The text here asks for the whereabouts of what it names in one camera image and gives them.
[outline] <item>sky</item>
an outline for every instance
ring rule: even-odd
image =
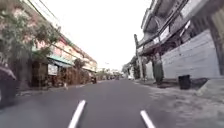
[[[143,37],[141,22],[150,6],[150,0],[42,1],[57,18],[47,15],[49,19],[99,68],[118,70],[135,55],[134,34]]]

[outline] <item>motorcycle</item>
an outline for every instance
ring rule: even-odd
[[[96,77],[91,77],[91,82],[92,82],[93,84],[96,84],[96,83],[97,83]]]

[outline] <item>house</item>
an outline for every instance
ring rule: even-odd
[[[58,77],[59,72],[63,68],[68,68],[74,66],[74,60],[80,58],[81,60],[86,62],[85,69],[91,72],[95,72],[97,69],[97,62],[92,59],[87,53],[82,51],[78,46],[73,44],[69,39],[67,39],[63,34],[61,34],[57,28],[57,25],[52,25],[41,13],[40,11],[34,6],[34,4],[30,0],[2,0],[0,1],[0,9],[1,10],[9,10],[11,11],[14,16],[25,16],[28,21],[29,25],[36,25],[36,24],[44,24],[49,28],[55,29],[59,35],[59,41],[55,42],[51,47],[51,54],[48,57],[48,63],[43,64],[44,73],[48,74],[52,77]],[[45,42],[37,42],[37,45],[33,46],[32,50],[36,51],[43,47],[46,47]],[[30,64],[29,60],[20,61],[24,63],[21,68],[22,71],[19,71],[19,76],[21,78],[21,84],[24,85],[24,88],[27,88],[27,85],[31,84],[31,79],[35,77],[37,73],[35,73],[35,69],[32,70],[32,67],[40,67],[39,64]]]
[[[149,61],[147,77],[153,78],[152,57],[161,60],[164,78],[223,77],[223,12],[223,0],[152,2],[143,18],[144,37],[137,46],[139,55]]]

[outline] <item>car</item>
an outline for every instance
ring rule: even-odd
[[[0,109],[14,103],[17,89],[18,81],[13,72],[0,66]]]
[[[128,80],[134,80],[134,78],[131,75],[129,75]]]

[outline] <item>asphalt road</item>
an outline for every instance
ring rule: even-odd
[[[21,97],[0,113],[1,128],[66,128],[80,100],[87,106],[80,128],[145,128],[140,111],[147,90],[128,80]]]
[[[224,104],[178,88],[158,89],[111,80],[20,97],[0,112],[0,128],[67,128],[86,100],[79,128],[146,128],[146,110],[156,128],[223,128]]]

